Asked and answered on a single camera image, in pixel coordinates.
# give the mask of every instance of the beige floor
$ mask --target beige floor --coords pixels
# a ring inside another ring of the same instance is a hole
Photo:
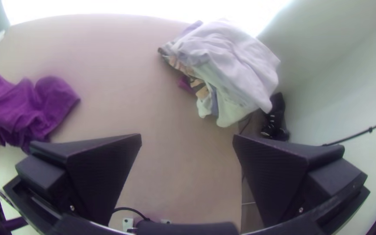
[[[247,120],[241,121],[239,123],[239,130],[242,130],[246,124]],[[250,123],[247,124],[245,130],[242,132],[242,135],[248,137],[258,137],[261,126],[262,116],[260,112],[257,111],[253,113],[252,119]],[[248,182],[245,179],[242,182],[242,204],[244,205],[242,205],[241,233],[252,232],[264,228],[258,207],[255,203],[251,203],[254,201],[255,200],[253,199]]]

